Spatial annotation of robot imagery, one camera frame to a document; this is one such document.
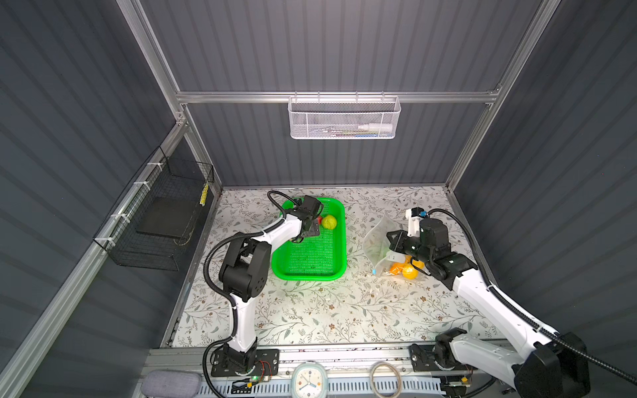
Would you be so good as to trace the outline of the clear zip top bag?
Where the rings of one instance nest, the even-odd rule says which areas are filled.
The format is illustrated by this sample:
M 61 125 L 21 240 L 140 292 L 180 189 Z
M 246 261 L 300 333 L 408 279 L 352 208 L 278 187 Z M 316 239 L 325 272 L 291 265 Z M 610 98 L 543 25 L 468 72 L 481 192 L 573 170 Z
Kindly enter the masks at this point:
M 376 277 L 393 276 L 391 267 L 399 265 L 398 275 L 402 267 L 411 263 L 411 257 L 390 248 L 389 232 L 401 232 L 401 226 L 384 214 L 380 221 L 368 232 L 363 239 L 363 254 L 372 265 L 372 275 Z

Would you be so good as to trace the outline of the light green fruit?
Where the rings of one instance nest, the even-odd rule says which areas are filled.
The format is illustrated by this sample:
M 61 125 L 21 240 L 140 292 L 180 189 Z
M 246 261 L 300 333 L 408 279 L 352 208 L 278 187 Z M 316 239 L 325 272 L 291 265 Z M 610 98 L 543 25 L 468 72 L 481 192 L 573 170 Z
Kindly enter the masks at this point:
M 327 215 L 321 220 L 321 227 L 326 230 L 333 231 L 338 226 L 338 220 L 335 216 Z

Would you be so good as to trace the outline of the orange carrot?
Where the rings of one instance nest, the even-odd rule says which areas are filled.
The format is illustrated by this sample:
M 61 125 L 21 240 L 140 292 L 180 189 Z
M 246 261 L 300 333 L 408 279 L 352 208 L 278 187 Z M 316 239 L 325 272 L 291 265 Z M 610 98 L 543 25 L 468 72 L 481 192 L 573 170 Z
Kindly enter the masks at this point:
M 401 275 L 404 267 L 404 263 L 393 263 L 390 267 L 389 273 L 391 275 Z

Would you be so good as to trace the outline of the green plastic basket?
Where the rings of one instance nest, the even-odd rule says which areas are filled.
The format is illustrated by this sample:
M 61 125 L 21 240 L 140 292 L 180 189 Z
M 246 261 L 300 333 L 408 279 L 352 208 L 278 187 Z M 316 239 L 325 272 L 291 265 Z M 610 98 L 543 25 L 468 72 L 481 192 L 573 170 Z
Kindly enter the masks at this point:
M 272 254 L 271 268 L 282 280 L 332 281 L 347 268 L 347 222 L 343 204 L 334 198 L 320 197 L 322 217 L 332 216 L 333 230 L 319 227 L 319 235 L 305 237 L 300 243 L 285 242 Z

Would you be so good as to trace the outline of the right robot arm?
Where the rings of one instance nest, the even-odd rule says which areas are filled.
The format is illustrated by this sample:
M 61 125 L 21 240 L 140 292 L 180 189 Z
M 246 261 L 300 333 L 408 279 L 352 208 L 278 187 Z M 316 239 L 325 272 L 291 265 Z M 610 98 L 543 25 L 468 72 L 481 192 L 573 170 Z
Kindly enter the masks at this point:
M 491 321 L 511 344 L 505 350 L 451 328 L 436 337 L 433 358 L 442 370 L 469 365 L 514 388 L 521 397 L 584 397 L 591 391 L 587 348 L 560 334 L 489 281 L 484 267 L 455 252 L 444 222 L 420 207 L 406 211 L 408 229 L 382 233 L 391 254 L 423 263 L 419 272 L 442 283 Z

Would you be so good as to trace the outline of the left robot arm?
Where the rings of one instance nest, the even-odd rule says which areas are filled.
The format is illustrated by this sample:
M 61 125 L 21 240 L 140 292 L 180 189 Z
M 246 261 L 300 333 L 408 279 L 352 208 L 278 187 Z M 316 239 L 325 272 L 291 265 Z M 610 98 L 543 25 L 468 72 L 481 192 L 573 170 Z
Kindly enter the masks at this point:
M 286 242 L 300 239 L 323 210 L 315 197 L 293 199 L 283 192 L 267 192 L 270 200 L 275 195 L 288 199 L 293 206 L 284 209 L 277 203 L 280 216 L 275 222 L 258 232 L 232 236 L 219 271 L 222 294 L 229 298 L 232 309 L 231 336 L 223 344 L 223 352 L 241 373 L 252 369 L 256 362 L 256 299 L 265 288 L 272 254 Z

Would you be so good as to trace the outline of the white analog clock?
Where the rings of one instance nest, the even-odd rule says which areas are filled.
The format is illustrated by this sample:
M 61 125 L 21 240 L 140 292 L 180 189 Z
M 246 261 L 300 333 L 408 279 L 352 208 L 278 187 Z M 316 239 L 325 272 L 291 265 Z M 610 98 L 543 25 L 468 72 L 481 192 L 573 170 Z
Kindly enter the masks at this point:
M 328 375 L 318 363 L 302 363 L 295 368 L 291 378 L 290 393 L 295 398 L 326 398 Z

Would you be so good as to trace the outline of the grey cloth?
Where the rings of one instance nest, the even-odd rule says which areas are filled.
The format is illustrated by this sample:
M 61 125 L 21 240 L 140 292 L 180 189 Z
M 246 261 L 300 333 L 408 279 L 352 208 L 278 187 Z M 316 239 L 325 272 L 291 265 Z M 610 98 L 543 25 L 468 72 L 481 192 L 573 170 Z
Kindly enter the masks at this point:
M 143 379 L 141 393 L 147 397 L 192 398 L 201 383 L 202 377 L 197 373 L 156 370 Z

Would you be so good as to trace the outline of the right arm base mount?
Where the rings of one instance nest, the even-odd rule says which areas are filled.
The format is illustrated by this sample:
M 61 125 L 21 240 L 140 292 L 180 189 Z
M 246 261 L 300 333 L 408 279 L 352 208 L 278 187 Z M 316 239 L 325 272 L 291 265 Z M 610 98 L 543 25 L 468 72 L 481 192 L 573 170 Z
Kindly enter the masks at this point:
M 474 366 L 460 364 L 451 355 L 440 357 L 435 343 L 413 343 L 408 347 L 409 359 L 414 371 L 466 371 L 473 373 Z

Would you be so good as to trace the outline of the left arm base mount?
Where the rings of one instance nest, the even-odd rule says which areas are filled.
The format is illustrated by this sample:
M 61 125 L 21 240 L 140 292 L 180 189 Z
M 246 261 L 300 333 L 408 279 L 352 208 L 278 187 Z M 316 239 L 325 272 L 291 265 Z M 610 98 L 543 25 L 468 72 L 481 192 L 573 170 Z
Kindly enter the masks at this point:
M 212 352 L 209 362 L 209 374 L 213 377 L 276 376 L 280 350 L 254 348 L 247 353 L 239 353 L 223 346 Z

